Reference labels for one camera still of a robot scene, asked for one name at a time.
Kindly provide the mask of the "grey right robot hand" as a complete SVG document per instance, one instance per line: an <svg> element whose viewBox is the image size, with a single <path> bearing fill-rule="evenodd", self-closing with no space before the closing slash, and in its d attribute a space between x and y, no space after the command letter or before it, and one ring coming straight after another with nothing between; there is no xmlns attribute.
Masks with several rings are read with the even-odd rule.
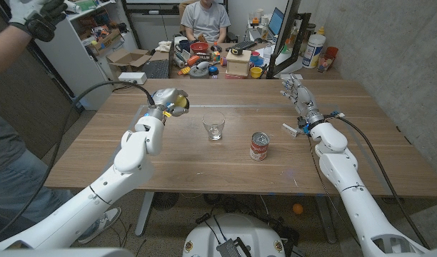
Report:
<svg viewBox="0 0 437 257"><path fill-rule="evenodd" d="M321 123L324 116L318 110L315 96L296 78L282 79L285 88L281 94L288 98L294 105L295 110L308 124Z"/></svg>

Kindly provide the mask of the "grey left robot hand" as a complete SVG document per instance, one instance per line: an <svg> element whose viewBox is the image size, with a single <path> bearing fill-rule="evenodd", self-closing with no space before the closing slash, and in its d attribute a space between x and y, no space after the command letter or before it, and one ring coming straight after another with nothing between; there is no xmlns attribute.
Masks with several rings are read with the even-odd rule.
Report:
<svg viewBox="0 0 437 257"><path fill-rule="evenodd" d="M189 112L188 96L181 89L159 89L154 92L152 96L154 105L149 106L146 115L164 121L165 115L178 117L187 114Z"/></svg>

